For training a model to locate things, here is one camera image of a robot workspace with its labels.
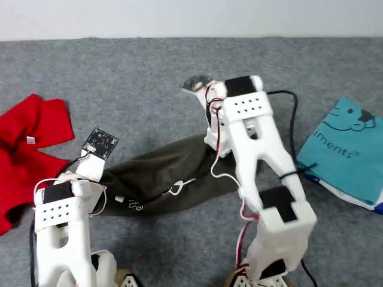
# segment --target dark green fabric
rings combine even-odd
[[[220,195],[236,191],[228,177],[213,178],[210,167],[215,151],[203,141],[205,135],[192,136],[163,146],[104,171],[101,183],[107,186],[104,215],[155,215],[177,212]],[[232,154],[219,159],[214,172],[235,175]],[[179,195],[166,193],[176,181],[185,185]],[[123,197],[123,202],[115,197]]]

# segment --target black circuit board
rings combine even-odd
[[[204,75],[192,76],[184,82],[182,88],[195,93],[206,87],[212,80],[213,79],[211,77]]]
[[[107,160],[117,143],[118,138],[95,128],[83,144],[82,149]]]

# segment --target red cloth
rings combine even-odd
[[[26,137],[36,144],[26,143]],[[0,116],[0,235],[12,228],[7,212],[33,202],[33,188],[68,162],[37,151],[74,138],[65,102],[32,94]]]

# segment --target floor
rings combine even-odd
[[[107,166],[205,131],[199,102],[180,89],[194,74],[218,80],[257,74],[266,90],[295,91],[298,148],[341,96],[383,116],[382,38],[89,38],[0,42],[0,51],[0,114],[31,93],[65,99],[76,138],[43,151],[75,158],[98,126],[120,138]],[[270,101],[287,146],[291,99]],[[260,190],[277,182],[268,170],[257,178]],[[380,286],[383,218],[303,185],[318,216],[305,261],[319,286]],[[110,250],[145,286],[222,286],[234,266],[239,206],[231,193],[154,218],[96,216],[92,250]],[[2,286],[29,286],[31,218],[29,210],[0,237]],[[255,225],[245,246],[254,235]],[[301,267],[288,277],[312,286]]]

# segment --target teal bag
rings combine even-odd
[[[345,97],[310,135],[297,159],[301,167],[318,164],[308,172],[317,182],[368,206],[383,201],[383,119]]]

